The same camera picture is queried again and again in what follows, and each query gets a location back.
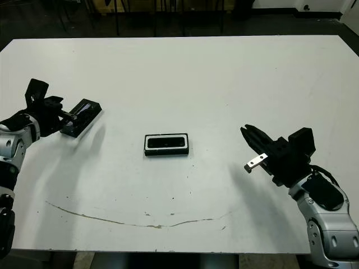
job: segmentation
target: brown stain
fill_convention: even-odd
[[[80,214],[80,213],[76,213],[76,212],[64,209],[64,208],[59,207],[57,205],[54,205],[54,204],[52,204],[52,203],[50,203],[48,201],[45,201],[45,202],[47,204],[51,205],[52,207],[55,207],[55,208],[57,208],[57,209],[59,209],[59,210],[61,210],[63,212],[69,213],[69,214],[74,215],[74,216],[85,217],[87,219],[93,219],[93,220],[99,220],[99,221],[105,221],[105,222],[114,223],[114,224],[118,224],[118,225],[143,227],[143,228],[154,228],[154,229],[162,229],[162,227],[168,227],[168,228],[176,227],[176,226],[179,226],[179,225],[182,225],[182,224],[193,223],[193,222],[220,220],[221,218],[223,218],[223,217],[231,214],[232,212],[236,211],[236,210],[233,210],[233,211],[227,212],[224,215],[222,215],[220,217],[217,217],[215,219],[209,218],[209,219],[200,219],[200,220],[186,220],[186,221],[182,221],[182,222],[179,222],[179,223],[176,223],[176,224],[173,224],[173,225],[160,225],[160,224],[158,224],[158,225],[139,225],[139,224],[131,224],[131,223],[125,223],[125,222],[120,222],[120,221],[115,221],[115,220],[102,219],[101,217],[88,216],[88,215],[85,215],[85,214]]]

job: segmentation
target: table surface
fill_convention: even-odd
[[[359,223],[359,58],[338,36],[14,40],[0,53],[0,116],[31,78],[65,110],[98,101],[81,140],[33,144],[15,187],[17,249],[309,253],[288,189],[240,134],[314,131]],[[187,132],[185,157],[145,157],[144,138]]]

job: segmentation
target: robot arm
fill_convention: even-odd
[[[73,131],[81,125],[80,121],[88,119],[86,113],[81,117],[62,111],[60,97],[45,98],[48,86],[43,81],[31,79],[25,94],[27,108],[0,122],[0,258],[7,255],[12,245],[15,232],[13,190],[26,149],[40,137],[59,131],[69,122]]]
[[[348,197],[329,172],[309,164],[315,151],[312,130],[303,128],[288,141],[283,137],[273,141],[256,127],[245,127],[241,128],[245,140],[259,154],[245,169],[250,173],[260,165],[274,175],[277,186],[289,188],[307,222],[313,263],[326,268],[359,268],[359,233],[349,215]]]

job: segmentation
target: black rectangular object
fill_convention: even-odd
[[[188,134],[147,134],[144,152],[146,156],[188,154]]]
[[[78,137],[89,124],[97,117],[97,115],[102,111],[102,108],[99,103],[82,99],[71,111],[70,114],[77,116],[76,123],[67,121],[62,127],[62,133],[72,136],[74,138]]]

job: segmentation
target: cable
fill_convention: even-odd
[[[337,187],[339,187],[339,184],[338,182],[336,181],[336,179],[332,176],[332,174],[330,174],[328,171],[326,171],[324,168],[320,167],[320,166],[317,166],[317,165],[309,165],[310,168],[313,170],[313,171],[318,171],[320,173],[323,173],[327,178],[330,179],[330,181],[336,185]]]

